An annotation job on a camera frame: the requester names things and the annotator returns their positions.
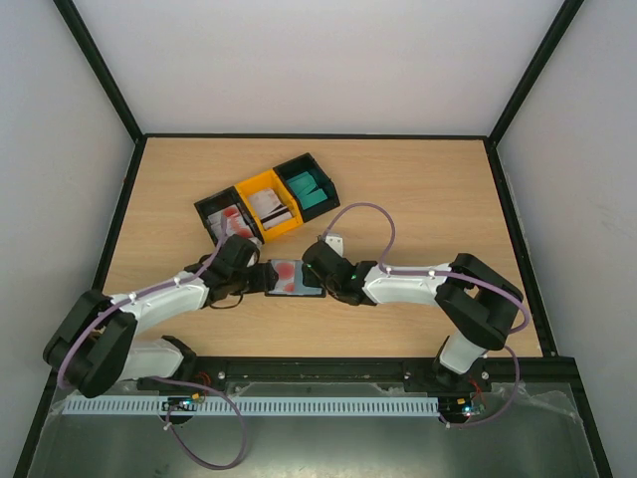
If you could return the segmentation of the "red and white card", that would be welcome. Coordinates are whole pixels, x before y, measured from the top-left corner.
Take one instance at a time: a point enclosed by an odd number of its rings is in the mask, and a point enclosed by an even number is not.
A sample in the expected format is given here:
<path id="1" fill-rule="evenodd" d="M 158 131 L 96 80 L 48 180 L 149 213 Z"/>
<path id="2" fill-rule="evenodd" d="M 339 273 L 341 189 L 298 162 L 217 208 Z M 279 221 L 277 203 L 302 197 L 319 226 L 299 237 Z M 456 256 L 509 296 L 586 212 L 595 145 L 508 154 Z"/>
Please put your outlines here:
<path id="1" fill-rule="evenodd" d="M 273 260 L 272 266 L 278 279 L 271 290 L 272 294 L 290 295 L 296 291 L 296 262 L 288 260 Z"/>

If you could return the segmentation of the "black leather card holder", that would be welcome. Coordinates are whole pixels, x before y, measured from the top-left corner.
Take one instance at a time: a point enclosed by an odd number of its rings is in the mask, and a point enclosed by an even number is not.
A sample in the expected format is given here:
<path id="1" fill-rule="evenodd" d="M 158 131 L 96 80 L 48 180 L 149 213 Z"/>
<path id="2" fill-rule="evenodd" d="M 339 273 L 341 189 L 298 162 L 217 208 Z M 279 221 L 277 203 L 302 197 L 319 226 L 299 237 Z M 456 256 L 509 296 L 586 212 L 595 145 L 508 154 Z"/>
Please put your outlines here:
<path id="1" fill-rule="evenodd" d="M 273 275 L 268 279 L 265 295 L 273 297 L 323 298 L 325 290 L 311 280 L 305 280 L 300 260 L 270 260 Z"/>

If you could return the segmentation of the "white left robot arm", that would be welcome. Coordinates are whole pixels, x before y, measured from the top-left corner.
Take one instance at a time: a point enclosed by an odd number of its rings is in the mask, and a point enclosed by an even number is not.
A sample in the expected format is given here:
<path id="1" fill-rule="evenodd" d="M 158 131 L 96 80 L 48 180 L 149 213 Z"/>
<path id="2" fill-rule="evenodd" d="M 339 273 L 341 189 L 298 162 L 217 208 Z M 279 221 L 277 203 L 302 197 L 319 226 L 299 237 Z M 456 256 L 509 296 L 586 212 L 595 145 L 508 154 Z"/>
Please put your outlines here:
<path id="1" fill-rule="evenodd" d="M 113 296 L 82 293 L 43 351 L 57 372 L 58 388 L 94 398 L 119 381 L 172 377 L 184 352 L 168 339 L 135 338 L 174 317 L 243 297 L 256 278 L 260 252 L 259 240 L 232 235 L 200 262 L 156 285 Z"/>

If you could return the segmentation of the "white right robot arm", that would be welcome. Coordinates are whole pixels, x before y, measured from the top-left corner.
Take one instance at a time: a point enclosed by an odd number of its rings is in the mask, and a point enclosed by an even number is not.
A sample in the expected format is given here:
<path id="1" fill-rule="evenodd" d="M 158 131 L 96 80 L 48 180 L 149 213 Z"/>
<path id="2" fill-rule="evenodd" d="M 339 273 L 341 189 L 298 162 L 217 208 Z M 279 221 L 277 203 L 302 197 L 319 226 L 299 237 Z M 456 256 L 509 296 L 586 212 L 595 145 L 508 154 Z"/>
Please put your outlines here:
<path id="1" fill-rule="evenodd" d="M 440 308 L 456 327 L 437 352 L 432 379 L 453 390 L 487 352 L 506 347 L 523 330 L 531 313 L 522 292 L 477 257 L 460 253 L 438 266 L 403 267 L 381 262 L 350 263 L 325 240 L 303 255 L 303 262 L 326 291 L 351 306 L 409 303 Z"/>

